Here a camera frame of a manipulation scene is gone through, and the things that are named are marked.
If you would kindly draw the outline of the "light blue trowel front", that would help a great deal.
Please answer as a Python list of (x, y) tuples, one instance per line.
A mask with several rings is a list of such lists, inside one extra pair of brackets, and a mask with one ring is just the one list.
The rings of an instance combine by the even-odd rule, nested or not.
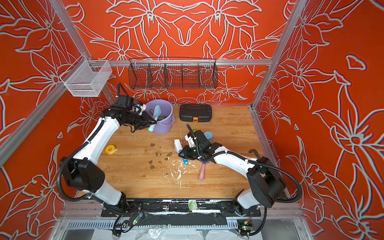
[[(154, 110), (153, 110), (153, 118), (154, 118), (155, 121), (158, 120), (158, 117), (160, 116), (160, 114), (161, 114), (161, 107), (159, 105), (156, 105)], [(154, 128), (155, 128), (155, 125), (156, 125), (156, 123), (151, 125), (148, 130), (150, 132), (153, 132)]]

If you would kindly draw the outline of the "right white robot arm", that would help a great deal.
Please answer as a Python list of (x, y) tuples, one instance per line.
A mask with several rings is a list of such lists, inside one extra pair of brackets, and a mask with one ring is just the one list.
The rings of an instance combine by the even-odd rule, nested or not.
[[(201, 130), (193, 131), (187, 125), (189, 133), (186, 135), (188, 145), (179, 152), (179, 157), (202, 163), (212, 162), (223, 165), (241, 174), (248, 180), (250, 188), (241, 191), (232, 204), (233, 212), (238, 214), (254, 206), (271, 208), (275, 203), (294, 203), (303, 196), (303, 189), (298, 180), (291, 174), (274, 166), (270, 159), (248, 158), (235, 153), (219, 143), (211, 143)], [(282, 198), (287, 185), (283, 176), (290, 179), (297, 188), (297, 193), (289, 199)]]

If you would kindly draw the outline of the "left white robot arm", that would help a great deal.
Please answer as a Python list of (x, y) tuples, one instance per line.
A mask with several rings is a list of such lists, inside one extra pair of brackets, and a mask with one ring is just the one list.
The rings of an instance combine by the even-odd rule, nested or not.
[(156, 123), (146, 112), (147, 106), (128, 95), (100, 112), (95, 128), (83, 144), (68, 157), (62, 158), (57, 174), (57, 188), (67, 202), (91, 198), (117, 214), (128, 211), (127, 197), (106, 180), (97, 164), (102, 151), (120, 126), (134, 133)]

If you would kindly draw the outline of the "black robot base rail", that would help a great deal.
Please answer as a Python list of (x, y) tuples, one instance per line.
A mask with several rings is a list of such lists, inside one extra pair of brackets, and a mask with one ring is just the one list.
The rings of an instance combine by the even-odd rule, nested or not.
[(195, 199), (197, 208), (192, 209), (191, 199), (160, 199), (135, 198), (128, 199), (127, 203), (135, 204), (136, 208), (144, 213), (139, 222), (144, 225), (171, 225), (171, 226), (219, 226), (226, 225), (227, 219), (241, 219), (260, 217), (259, 207), (251, 207), (243, 214), (237, 214), (233, 199)]

